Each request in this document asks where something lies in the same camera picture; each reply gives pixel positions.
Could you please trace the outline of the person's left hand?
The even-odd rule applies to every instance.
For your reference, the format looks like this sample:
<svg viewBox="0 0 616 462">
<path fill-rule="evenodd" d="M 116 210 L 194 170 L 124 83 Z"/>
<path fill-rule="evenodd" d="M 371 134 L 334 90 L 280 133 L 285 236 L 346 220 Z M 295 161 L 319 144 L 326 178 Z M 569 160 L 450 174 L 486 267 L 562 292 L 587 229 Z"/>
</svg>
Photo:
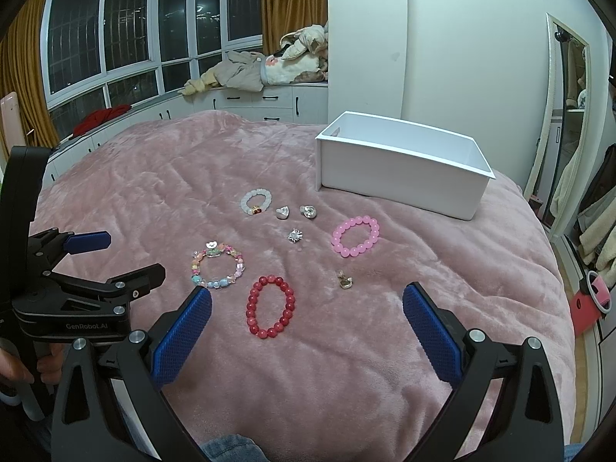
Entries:
<svg viewBox="0 0 616 462">
<path fill-rule="evenodd" d="M 44 384 L 56 385 L 62 377 L 62 368 L 65 361 L 65 346 L 60 343 L 50 345 L 50 353 L 38 360 L 38 377 Z M 1 350 L 0 356 L 1 381 L 10 384 L 32 384 L 34 376 L 19 358 Z"/>
</svg>

